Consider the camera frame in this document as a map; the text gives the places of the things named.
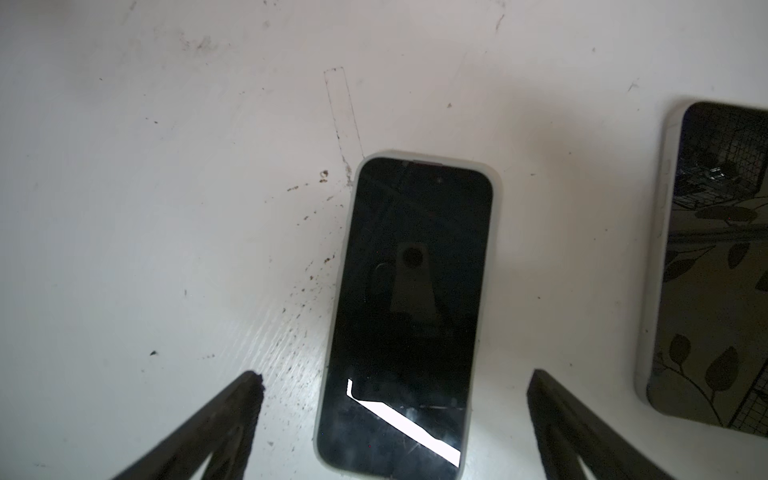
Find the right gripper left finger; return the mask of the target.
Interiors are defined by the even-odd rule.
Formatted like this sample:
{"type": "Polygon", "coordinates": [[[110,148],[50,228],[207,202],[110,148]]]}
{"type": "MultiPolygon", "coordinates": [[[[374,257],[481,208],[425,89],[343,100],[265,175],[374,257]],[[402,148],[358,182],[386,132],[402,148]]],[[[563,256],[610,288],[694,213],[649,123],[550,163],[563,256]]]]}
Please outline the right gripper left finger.
{"type": "Polygon", "coordinates": [[[263,377],[245,371],[118,479],[242,479],[264,401],[263,377]]]}

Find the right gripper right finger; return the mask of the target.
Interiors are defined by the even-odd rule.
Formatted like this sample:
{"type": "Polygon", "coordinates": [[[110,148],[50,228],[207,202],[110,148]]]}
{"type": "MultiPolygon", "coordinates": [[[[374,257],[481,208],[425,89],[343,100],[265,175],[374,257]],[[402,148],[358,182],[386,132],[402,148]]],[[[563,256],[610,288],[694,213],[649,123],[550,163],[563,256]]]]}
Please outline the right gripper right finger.
{"type": "Polygon", "coordinates": [[[668,479],[548,372],[533,371],[527,404],[548,479],[668,479]]]}

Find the black phone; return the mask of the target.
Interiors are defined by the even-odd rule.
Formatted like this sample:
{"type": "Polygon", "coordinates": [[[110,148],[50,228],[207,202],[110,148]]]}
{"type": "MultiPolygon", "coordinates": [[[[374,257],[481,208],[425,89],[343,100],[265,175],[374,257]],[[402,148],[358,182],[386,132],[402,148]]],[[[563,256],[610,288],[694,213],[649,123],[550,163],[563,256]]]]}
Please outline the black phone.
{"type": "Polygon", "coordinates": [[[456,479],[499,193],[469,161],[382,152],[359,166],[314,433],[357,479],[456,479]]]}
{"type": "Polygon", "coordinates": [[[657,412],[767,433],[767,112],[667,119],[634,374],[657,412]]]}

